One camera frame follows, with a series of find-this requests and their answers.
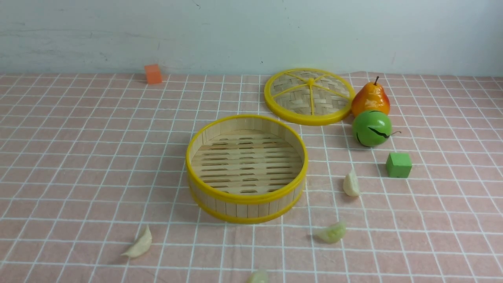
green apple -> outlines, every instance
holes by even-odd
[[[353,121],[353,137],[366,147],[383,144],[392,135],[388,115],[377,110],[367,110]]]

toy pear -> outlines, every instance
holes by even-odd
[[[382,85],[377,83],[379,76],[375,82],[369,82],[356,94],[351,103],[351,112],[355,117],[363,111],[377,110],[388,115],[389,114],[389,99]]]

bamboo steamer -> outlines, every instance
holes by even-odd
[[[272,76],[264,88],[269,109],[278,117],[301,125],[337,123],[351,112],[355,90],[330,72],[296,68]]]
[[[200,208],[224,221],[253,224],[283,215],[299,200],[308,157],[300,136],[284,123],[235,115],[197,132],[186,164]]]

woven bamboo lid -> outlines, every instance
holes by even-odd
[[[267,106],[280,118],[321,126],[337,123],[349,115],[355,90],[332,73],[296,68],[272,76],[266,83],[264,96]]]

white wall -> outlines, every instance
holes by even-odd
[[[503,76],[502,13],[502,0],[0,0],[0,73]]]

